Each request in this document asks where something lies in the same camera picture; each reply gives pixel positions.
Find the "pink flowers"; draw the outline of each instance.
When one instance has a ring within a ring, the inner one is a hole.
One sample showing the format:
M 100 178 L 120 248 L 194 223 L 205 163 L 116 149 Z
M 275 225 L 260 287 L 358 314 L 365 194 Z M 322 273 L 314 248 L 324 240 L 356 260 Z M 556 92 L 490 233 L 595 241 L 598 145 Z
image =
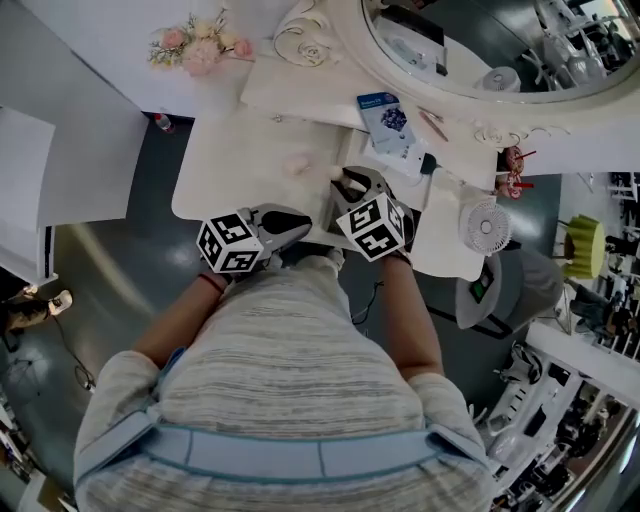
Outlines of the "pink flowers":
M 186 24 L 159 29 L 155 34 L 147 60 L 156 69 L 182 68 L 195 77 L 211 73 L 223 58 L 253 60 L 251 42 L 230 30 L 226 9 L 215 19 L 190 14 Z
M 191 76 L 204 76 L 213 71 L 219 60 L 218 43 L 211 39 L 199 39 L 184 49 L 182 67 Z
M 184 43 L 184 32 L 179 28 L 170 28 L 166 30 L 162 36 L 160 47 L 168 50 L 170 48 L 177 48 Z
M 233 46 L 236 57 L 244 60 L 253 60 L 253 47 L 248 39 L 240 39 Z

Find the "power cord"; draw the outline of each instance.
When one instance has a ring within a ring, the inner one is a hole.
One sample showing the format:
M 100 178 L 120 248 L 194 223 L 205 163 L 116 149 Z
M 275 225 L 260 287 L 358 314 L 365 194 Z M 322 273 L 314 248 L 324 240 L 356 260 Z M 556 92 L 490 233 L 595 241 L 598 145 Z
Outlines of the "power cord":
M 381 286 L 384 286 L 384 281 L 377 281 L 374 283 L 373 293 L 371 294 L 371 299 L 369 300 L 369 303 L 366 305 L 366 307 L 362 311 L 359 311 L 355 315 L 351 316 L 351 321 L 353 322 L 353 325 L 362 325 L 367 321 L 367 319 L 369 318 L 369 311 L 371 311 L 371 306 L 373 306 L 373 303 L 376 300 L 376 295 L 378 294 L 378 288 L 380 288 Z M 364 315 L 364 318 L 356 322 L 356 318 L 362 315 Z
M 62 345 L 64 346 L 65 350 L 69 352 L 71 357 L 73 357 L 76 361 L 76 366 L 73 368 L 74 375 L 76 376 L 76 381 L 80 386 L 82 386 L 83 389 L 93 393 L 96 387 L 96 380 L 93 374 L 87 369 L 87 367 L 84 364 L 82 364 L 82 361 L 78 359 L 78 356 L 76 356 L 75 352 L 71 350 L 71 347 L 69 347 L 69 345 L 67 344 L 67 339 L 64 335 L 64 329 L 62 328 L 62 324 L 60 324 L 60 320 L 58 320 L 53 315 L 51 316 L 51 318 L 53 318 L 53 321 L 58 326 L 58 330 L 60 331 L 60 339 L 62 340 Z

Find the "small white fan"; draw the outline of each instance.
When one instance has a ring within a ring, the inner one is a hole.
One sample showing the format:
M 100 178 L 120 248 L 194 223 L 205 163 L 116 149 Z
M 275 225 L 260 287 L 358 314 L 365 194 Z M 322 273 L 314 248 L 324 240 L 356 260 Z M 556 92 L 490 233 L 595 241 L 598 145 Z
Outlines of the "small white fan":
M 511 222 L 504 208 L 482 200 L 462 209 L 460 237 L 467 247 L 490 256 L 501 251 L 511 240 Z
M 520 92 L 520 77 L 515 69 L 502 66 L 489 71 L 473 87 L 485 91 Z

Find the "striped sweater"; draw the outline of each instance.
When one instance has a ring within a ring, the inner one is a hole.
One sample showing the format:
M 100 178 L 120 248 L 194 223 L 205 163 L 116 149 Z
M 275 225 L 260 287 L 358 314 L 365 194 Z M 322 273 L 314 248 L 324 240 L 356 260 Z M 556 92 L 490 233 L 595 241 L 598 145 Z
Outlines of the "striped sweater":
M 79 450 L 149 400 L 158 368 L 135 352 L 103 368 Z M 170 423 L 271 438 L 332 438 L 424 426 L 481 443 L 460 391 L 425 374 L 405 382 L 352 325 L 329 269 L 300 265 L 235 286 L 169 372 L 153 406 Z M 196 476 L 138 456 L 83 481 L 84 511 L 485 511 L 491 475 L 436 459 L 369 480 L 260 485 Z

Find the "fan grille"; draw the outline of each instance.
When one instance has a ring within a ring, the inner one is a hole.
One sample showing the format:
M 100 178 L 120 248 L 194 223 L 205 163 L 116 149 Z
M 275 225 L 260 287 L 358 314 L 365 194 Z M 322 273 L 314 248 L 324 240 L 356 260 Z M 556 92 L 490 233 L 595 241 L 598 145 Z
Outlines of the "fan grille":
M 509 214 L 491 201 L 465 207 L 460 221 L 465 244 L 486 256 L 504 249 L 511 240 Z

